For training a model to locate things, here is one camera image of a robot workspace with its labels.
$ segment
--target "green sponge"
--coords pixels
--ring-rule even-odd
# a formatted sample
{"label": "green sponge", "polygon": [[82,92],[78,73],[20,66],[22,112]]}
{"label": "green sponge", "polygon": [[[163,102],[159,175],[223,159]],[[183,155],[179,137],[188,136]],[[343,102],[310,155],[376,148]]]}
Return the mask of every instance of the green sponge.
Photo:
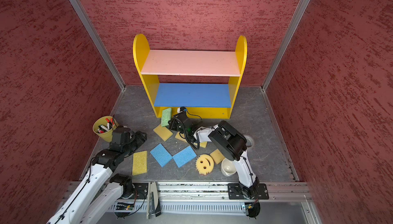
{"label": "green sponge", "polygon": [[162,111],[161,115],[161,126],[169,125],[168,121],[171,119],[172,116],[172,108],[167,108]]}

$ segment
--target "blue shelf board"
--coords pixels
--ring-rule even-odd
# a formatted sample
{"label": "blue shelf board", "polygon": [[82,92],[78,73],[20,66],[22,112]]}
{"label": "blue shelf board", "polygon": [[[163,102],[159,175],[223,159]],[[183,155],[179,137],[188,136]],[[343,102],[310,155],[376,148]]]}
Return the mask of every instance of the blue shelf board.
{"label": "blue shelf board", "polygon": [[231,108],[228,84],[160,83],[155,107]]}

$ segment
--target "gray floor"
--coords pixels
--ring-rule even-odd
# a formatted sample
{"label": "gray floor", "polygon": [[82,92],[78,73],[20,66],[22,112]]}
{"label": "gray floor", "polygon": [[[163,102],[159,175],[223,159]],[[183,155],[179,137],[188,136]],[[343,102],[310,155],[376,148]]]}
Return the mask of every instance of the gray floor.
{"label": "gray floor", "polygon": [[[148,134],[148,140],[138,151],[151,151],[159,143],[171,155],[175,155],[188,146],[187,143],[174,138],[163,141],[153,129],[161,122],[156,118],[143,86],[127,87],[125,95],[115,113],[119,124],[128,126],[133,131],[140,130]],[[211,126],[219,123],[220,119],[204,119],[202,126]],[[259,181],[292,181],[288,173],[286,160],[281,153],[280,141],[276,136],[270,121],[262,93],[259,88],[241,87],[239,89],[231,119],[228,122],[242,134],[251,135],[255,144],[247,149],[249,161]],[[108,146],[103,140],[99,140],[94,154]],[[210,154],[216,149],[213,143],[208,142],[206,148],[200,148],[195,153]],[[195,169],[193,159],[181,168],[171,160],[163,168],[148,153],[147,173],[133,176],[135,180],[208,180],[208,181],[237,181],[237,174],[231,177],[223,176],[220,165],[215,165],[213,172],[207,176],[199,175]],[[132,175],[132,156],[125,158],[115,173]]]}
{"label": "gray floor", "polygon": [[119,218],[116,220],[114,213],[105,213],[98,221],[98,224],[104,223],[138,223],[138,224],[239,224],[246,222],[247,224],[306,224],[307,220],[304,216],[301,203],[261,203],[261,212],[256,219],[248,218],[247,216],[233,216],[233,215],[182,215],[182,214],[168,214],[162,213],[158,217],[152,217],[146,220],[146,213],[135,213],[128,217]]}

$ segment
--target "blue sponge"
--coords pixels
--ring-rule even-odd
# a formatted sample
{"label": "blue sponge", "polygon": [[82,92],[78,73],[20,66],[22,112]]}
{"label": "blue sponge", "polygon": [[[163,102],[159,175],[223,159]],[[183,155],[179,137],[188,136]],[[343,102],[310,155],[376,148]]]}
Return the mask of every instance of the blue sponge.
{"label": "blue sponge", "polygon": [[182,167],[186,163],[190,162],[193,158],[197,155],[194,153],[194,150],[189,146],[181,150],[180,152],[176,153],[173,156],[173,160],[177,164],[177,167]]}
{"label": "blue sponge", "polygon": [[153,150],[150,151],[153,157],[157,160],[157,162],[164,167],[171,159],[172,156],[168,153],[168,151],[164,148],[164,146],[160,143]]}

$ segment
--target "yellow bucket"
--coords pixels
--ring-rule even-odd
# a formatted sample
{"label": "yellow bucket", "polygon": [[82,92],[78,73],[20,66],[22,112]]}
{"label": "yellow bucket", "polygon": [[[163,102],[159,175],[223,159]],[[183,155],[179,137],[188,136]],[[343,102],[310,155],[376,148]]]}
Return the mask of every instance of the yellow bucket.
{"label": "yellow bucket", "polygon": [[[105,116],[105,117],[98,119],[93,125],[93,132],[96,133],[99,137],[103,138],[106,142],[111,142],[112,141],[112,132],[113,132],[112,129],[110,129],[109,131],[107,131],[103,134],[97,132],[98,126],[100,126],[101,124],[104,126],[107,125],[108,121],[106,120],[106,118],[109,119],[109,121],[110,121],[113,117]],[[113,126],[113,129],[116,129],[117,126],[119,126],[119,124],[117,123],[117,120],[116,120],[115,125]]]}

